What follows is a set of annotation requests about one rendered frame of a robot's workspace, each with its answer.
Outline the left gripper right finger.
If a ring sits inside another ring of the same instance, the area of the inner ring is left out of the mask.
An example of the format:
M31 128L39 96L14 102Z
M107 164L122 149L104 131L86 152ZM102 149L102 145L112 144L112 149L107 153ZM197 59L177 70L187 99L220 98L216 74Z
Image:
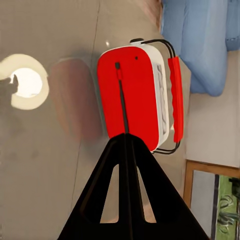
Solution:
M133 240L210 240L145 142L125 134ZM145 220L137 167L156 223Z

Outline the radio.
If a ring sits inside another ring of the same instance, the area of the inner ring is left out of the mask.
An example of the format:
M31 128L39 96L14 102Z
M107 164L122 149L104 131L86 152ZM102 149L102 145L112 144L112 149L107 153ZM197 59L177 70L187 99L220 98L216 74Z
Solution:
M149 43L162 42L170 53L171 93L173 96L173 154L183 139L183 89L179 57L165 39L144 41L135 38L130 45L104 52L97 63L97 81L106 130L110 139L129 133L141 138L151 153L169 135L166 73L160 51Z

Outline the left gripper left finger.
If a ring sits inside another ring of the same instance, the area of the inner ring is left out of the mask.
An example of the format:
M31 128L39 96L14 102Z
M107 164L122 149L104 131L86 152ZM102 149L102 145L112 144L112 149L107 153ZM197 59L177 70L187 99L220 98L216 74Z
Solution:
M100 223L113 168L117 164L118 222ZM57 240L133 240L125 133L109 139Z

